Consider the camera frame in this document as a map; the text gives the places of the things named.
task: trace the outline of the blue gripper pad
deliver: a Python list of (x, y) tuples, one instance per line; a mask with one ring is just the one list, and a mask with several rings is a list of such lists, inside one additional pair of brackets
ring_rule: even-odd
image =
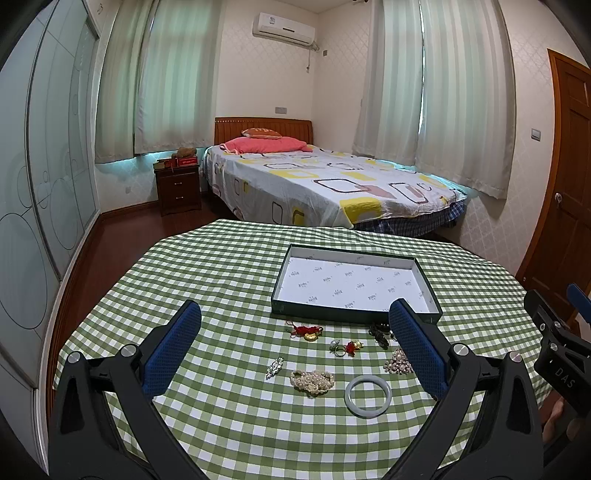
[(166, 392), (200, 328), (201, 309), (191, 301), (145, 364), (142, 390), (146, 397)]
[(390, 305), (388, 320), (421, 386), (432, 397), (441, 400), (448, 389), (445, 363), (400, 300)]
[(577, 285), (571, 283), (566, 289), (566, 297), (587, 323), (591, 323), (591, 300)]

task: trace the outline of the table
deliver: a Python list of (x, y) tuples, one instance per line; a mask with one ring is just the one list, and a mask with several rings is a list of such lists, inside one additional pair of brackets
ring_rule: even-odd
[[(540, 404), (549, 392), (533, 370), (541, 335), (522, 308), (525, 291), (504, 268), (441, 242), (232, 220), (152, 247), (68, 340), (56, 382), (70, 352), (114, 355), (126, 343), (140, 343), (192, 298), (203, 311), (202, 329), (167, 393), (154, 402), (210, 479), (381, 478), (434, 401), (415, 375), (384, 373), (394, 348), (385, 353), (361, 326), (323, 323), (316, 342), (290, 337), (285, 318), (273, 316), (270, 305), (290, 244), (415, 256), (444, 311), (439, 327), (448, 340), (463, 342), (478, 355), (519, 350)], [(296, 324), (314, 324), (299, 320)], [(359, 339), (365, 347), (354, 358), (335, 358), (328, 350), (332, 339)], [(267, 366), (278, 356), (285, 359), (283, 370), (265, 381)], [(335, 374), (335, 387), (308, 398), (290, 385), (289, 373), (296, 368), (326, 369)], [(379, 375), (392, 388), (390, 408), (375, 419), (359, 419), (345, 406), (345, 387), (360, 374)], [(360, 407), (382, 403), (383, 393), (372, 385), (353, 392)], [(446, 462), (459, 457), (482, 397), (474, 396)], [(110, 395), (108, 401), (125, 444), (141, 454), (116, 398)]]

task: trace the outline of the air conditioner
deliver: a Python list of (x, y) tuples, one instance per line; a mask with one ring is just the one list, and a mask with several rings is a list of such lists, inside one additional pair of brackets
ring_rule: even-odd
[(255, 18), (252, 33), (253, 35), (277, 38), (298, 45), (310, 46), (314, 42), (316, 29), (276, 15), (260, 13)]

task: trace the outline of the bedsheet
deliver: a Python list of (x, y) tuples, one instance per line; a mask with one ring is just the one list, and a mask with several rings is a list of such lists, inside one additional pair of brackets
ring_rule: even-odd
[[(87, 358), (114, 355), (166, 324), (185, 299), (202, 308), (202, 328), (157, 410), (173, 435), (212, 480), (381, 478), (410, 444), (434, 406), (417, 377), (384, 372), (395, 345), (383, 351), (359, 325), (321, 323), (315, 342), (291, 338), (284, 317), (271, 314), (271, 292), (290, 244), (414, 256), (443, 309), (439, 328), (450, 342), (479, 355), (519, 350), (538, 402), (550, 387), (534, 371), (540, 333), (522, 308), (525, 291), (504, 268), (452, 244), (341, 228), (300, 228), (218, 220), (154, 245), (115, 284), (60, 352)], [(315, 325), (295, 319), (296, 324)], [(336, 358), (332, 339), (365, 344), (355, 357)], [(277, 357), (283, 369), (266, 381)], [(294, 369), (327, 370), (335, 386), (316, 399), (296, 391)], [(375, 419), (353, 416), (346, 385), (360, 374), (388, 382), (394, 399)], [(369, 384), (354, 389), (362, 408), (384, 395)], [(483, 395), (475, 395), (446, 462), (457, 459)], [(141, 451), (114, 395), (108, 402), (126, 447)]]
[(212, 147), (206, 178), (241, 220), (342, 226), (439, 212), (466, 195), (394, 163), (326, 151), (233, 155)]

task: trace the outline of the brooch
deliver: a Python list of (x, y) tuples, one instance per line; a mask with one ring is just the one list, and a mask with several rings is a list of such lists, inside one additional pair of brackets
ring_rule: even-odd
[(267, 375), (265, 376), (265, 378), (269, 380), (271, 377), (277, 375), (279, 373), (279, 370), (281, 370), (281, 367), (283, 367), (282, 356), (275, 360), (271, 365), (269, 365), (269, 368), (267, 368)]

